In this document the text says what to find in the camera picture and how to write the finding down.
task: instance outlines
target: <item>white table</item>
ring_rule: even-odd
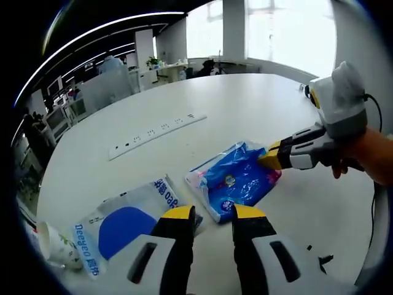
[[[232,74],[167,84],[118,101],[64,134],[42,182],[37,217],[66,231],[104,199],[168,173],[204,216],[188,292],[239,294],[231,225],[214,223],[184,175],[234,142],[270,144],[312,125],[316,109],[298,88],[272,74]],[[208,118],[108,161],[113,144],[190,112]],[[334,254],[326,271],[354,283],[370,239],[372,194],[365,173],[351,170],[335,180],[329,168],[318,165],[284,171],[257,206],[279,233],[305,248],[311,244],[317,255]]]

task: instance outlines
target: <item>human hand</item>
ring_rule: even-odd
[[[356,159],[376,183],[393,186],[393,140],[368,128],[364,135],[340,147],[340,155]],[[338,179],[348,172],[348,166],[341,160],[332,170]]]

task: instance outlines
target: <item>ceiling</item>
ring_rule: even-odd
[[[97,26],[132,15],[167,11],[189,12],[207,2],[209,0],[143,0],[138,1],[138,6],[136,1],[124,0],[73,0],[66,4],[54,0],[14,3],[17,9],[10,9],[10,11],[17,11],[18,18],[10,24],[12,34],[8,40],[12,51],[18,57],[16,61],[18,79],[11,81],[13,92],[11,99],[15,101],[28,79],[48,57],[67,42]],[[23,92],[21,101],[35,89],[47,87],[58,76],[63,76],[84,61],[110,49],[134,42],[136,30],[152,28],[156,36],[168,25],[183,17],[185,15],[134,18],[86,35],[56,54],[36,74]],[[50,27],[53,30],[43,54],[43,44]],[[116,55],[132,49],[134,45],[129,45],[113,50],[112,53]]]

